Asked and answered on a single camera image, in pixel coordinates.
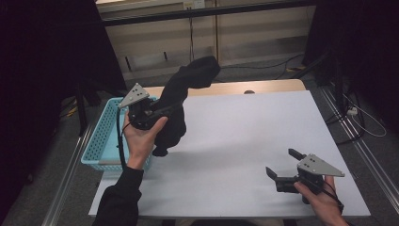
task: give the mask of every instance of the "black cable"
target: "black cable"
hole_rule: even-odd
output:
[[[305,180],[306,182],[310,183],[312,186],[314,187],[319,187],[318,185],[316,185],[315,183],[313,183],[312,181],[301,177],[302,180]],[[327,190],[325,190],[323,187],[319,187],[319,191],[325,193],[326,195],[328,195],[331,199],[333,199],[335,202],[337,202],[338,208],[340,209],[340,212],[343,212],[343,203],[338,199],[337,193],[335,192],[335,189],[327,182],[324,182],[326,185],[328,185],[329,187],[331,187],[333,194],[329,193]]]
[[[285,71],[287,70],[288,61],[290,61],[290,60],[291,60],[291,58],[285,62],[284,69],[282,70],[282,73],[279,76],[275,77],[273,80],[278,80],[279,78],[281,78],[285,74]]]
[[[192,17],[188,18],[188,21],[190,23],[190,63],[191,63],[192,60],[195,59],[194,58],[194,40],[193,40],[193,33],[194,33],[193,18]]]
[[[300,56],[303,56],[303,54],[293,56],[293,57],[291,57],[291,58],[289,58],[287,60],[284,60],[283,62],[281,62],[279,64],[266,66],[266,67],[228,66],[228,67],[221,67],[220,69],[237,69],[237,68],[241,68],[241,69],[268,69],[268,68],[275,68],[275,67],[278,67],[280,65],[286,64],[289,61],[293,60],[294,58],[297,58],[297,57],[300,57]]]
[[[120,151],[120,164],[122,165],[122,169],[125,170],[126,160],[125,160],[124,151],[123,151],[123,139],[122,139],[122,135],[120,132],[120,109],[119,108],[117,110],[117,136],[118,136],[118,150]]]
[[[334,121],[326,121],[326,125],[331,125],[337,121],[341,121],[344,117],[346,117],[346,114],[342,114],[338,119],[335,119]]]
[[[328,121],[332,120],[332,118],[336,117],[336,114],[333,114],[332,116],[328,117],[325,121],[325,123],[327,123]]]
[[[129,125],[130,125],[130,124],[127,124],[127,125],[125,125],[125,126],[123,127],[122,133],[120,134],[121,137],[123,136],[124,130],[125,130]]]

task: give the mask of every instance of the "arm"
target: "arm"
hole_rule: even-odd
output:
[[[328,195],[323,192],[315,195],[300,182],[296,182],[294,186],[299,193],[308,199],[314,213],[326,226],[348,225],[341,215],[337,202],[331,199]],[[335,191],[332,190],[335,190],[334,178],[332,176],[325,177],[324,189],[331,194],[335,193]]]
[[[163,117],[151,130],[137,130],[127,126],[123,131],[129,148],[127,168],[114,186],[108,187],[100,201],[93,225],[136,225],[137,202],[141,197],[138,190],[143,179],[143,166],[152,151],[156,135],[162,130],[168,118]],[[125,115],[124,126],[129,123]]]

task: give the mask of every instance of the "wooden panel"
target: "wooden panel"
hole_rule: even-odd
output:
[[[145,88],[152,96],[161,96],[163,87]],[[302,81],[299,79],[255,81],[255,82],[236,82],[236,83],[215,83],[206,89],[190,89],[189,96],[203,95],[227,95],[243,94],[246,90],[253,90],[255,93],[281,92],[281,91],[301,91],[306,90]]]

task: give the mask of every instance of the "power outlet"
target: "power outlet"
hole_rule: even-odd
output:
[[[356,116],[356,115],[358,115],[358,109],[356,107],[354,107],[354,106],[349,107],[349,109],[347,111],[347,114]]]
[[[183,9],[198,9],[205,8],[205,0],[185,1],[183,2]]]
[[[186,2],[183,2],[183,9],[184,9],[184,10],[194,9],[194,3],[193,3],[193,1],[186,1]]]
[[[194,0],[193,5],[195,9],[205,8],[205,0]]]

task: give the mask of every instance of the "black sleeve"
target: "black sleeve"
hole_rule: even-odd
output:
[[[136,225],[137,202],[141,197],[138,188],[143,180],[143,170],[126,168],[117,183],[109,186],[100,201],[93,225]]]

